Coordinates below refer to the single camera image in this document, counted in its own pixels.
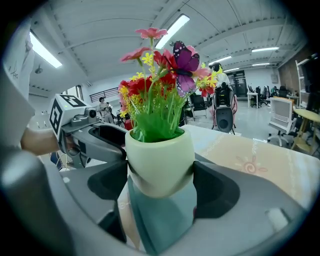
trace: purple butterfly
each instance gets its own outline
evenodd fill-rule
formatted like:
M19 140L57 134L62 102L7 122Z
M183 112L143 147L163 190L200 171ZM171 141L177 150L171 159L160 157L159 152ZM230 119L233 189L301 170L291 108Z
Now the purple butterfly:
M187 49L181 41L176 41L173 45L173 56L177 69L173 69L177 73L176 88L180 97L184 97L189 91L196 91L196 83L192 78L192 71L196 71L200 56L198 53L192 55L192 52Z

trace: fluorescent light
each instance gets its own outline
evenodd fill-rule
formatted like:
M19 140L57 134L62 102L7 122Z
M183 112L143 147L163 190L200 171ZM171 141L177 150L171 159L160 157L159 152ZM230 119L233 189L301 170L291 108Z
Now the fluorescent light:
M30 40L33 45L33 50L49 62L55 68L62 66L62 64L39 42L39 40L30 32Z
M269 65L270 63L259 63L259 64L252 64L252 66L264 66Z
M273 50L279 50L279 47L269 47L269 48L254 49L254 50L252 50L252 52L256 53L256 52L273 51Z
M227 59L230 59L230 58L232 58L232 57L231 57L231 56L228 56L228 57L224 57L224 58L221 58L221 59L217 59L217 60L215 60L215 61L210 62L209 65L211 65L211 64L213 64L213 63L215 63L215 62L222 62L222 61L227 60Z
M156 49L162 49L162 47L165 46L165 44L172 38L172 36L179 30L181 27L186 24L190 20L189 17L182 14L168 29L168 34L164 35L160 41L155 45Z
M228 72L228 71L232 71L232 70L238 70L239 68L236 67L236 68L231 68L231 69L228 69L228 70L224 70L223 72Z

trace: red flower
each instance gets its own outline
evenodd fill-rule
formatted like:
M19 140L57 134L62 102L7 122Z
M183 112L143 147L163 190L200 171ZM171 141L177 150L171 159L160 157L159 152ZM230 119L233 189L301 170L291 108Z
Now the red flower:
M159 67L166 68L167 60L165 58L165 54L161 55L161 53L157 50L153 52L153 59L159 65Z
M155 38L155 39L159 39L160 37L168 34L166 29L158 29L154 27L150 27L148 29L138 29L135 32L141 33L142 38Z
M146 91L149 91L151 86L150 76L146 79ZM140 95L140 93L145 91L145 79L143 77L138 78L135 81L129 82L129 97L132 95Z
M199 91L202 92L201 96L202 97L207 97L208 94L214 94L214 89L210 86L207 86L205 88L199 88Z
M167 49L164 49L163 56L165 56L167 58L167 60L169 61L166 64L167 70L172 70L172 69L177 70L178 69L178 65L176 63L175 57L170 51L168 51ZM174 75L174 77L176 77L177 74L175 71L171 71L171 73Z
M122 80L118 86L118 91L122 88L122 87L129 87L129 82Z
M167 91L172 90L176 85L176 79L172 73L168 73L165 76L160 77L160 81L163 86L167 87Z
M120 60L122 62L126 62L129 60L139 59L144 51L151 51L151 48L150 47L141 47L141 48L135 49L134 51L128 52L127 54L125 54Z

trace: black office chair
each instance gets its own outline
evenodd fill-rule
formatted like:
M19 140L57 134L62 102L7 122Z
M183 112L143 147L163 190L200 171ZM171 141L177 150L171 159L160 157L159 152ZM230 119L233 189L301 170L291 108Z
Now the black office chair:
M201 95L190 96L191 103L193 104L193 112L205 110L205 118L207 118L207 106L204 98Z
M261 104L264 103L268 106L270 104L270 100L268 100L268 99L270 99L269 86L265 86L263 88L263 93L261 96Z
M279 97L287 98L287 94L288 94L287 88L285 86L281 85L279 88Z
M258 108L261 108L261 103L262 103L262 97L261 97L261 96L262 96L262 95L261 95L261 88L260 88L260 86L258 86L257 88L255 88L255 93L258 94L258 102L257 102L257 98L256 98L256 97L252 98L253 103L251 104L251 107L257 106L257 104L258 104Z

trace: white ceramic pot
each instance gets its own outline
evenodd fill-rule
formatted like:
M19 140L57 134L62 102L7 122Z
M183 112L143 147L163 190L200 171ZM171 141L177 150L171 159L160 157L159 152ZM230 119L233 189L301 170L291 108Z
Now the white ceramic pot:
M133 172L134 184L146 196L168 197L182 189L192 178L195 151L188 130L177 138L146 143L125 134L125 150Z

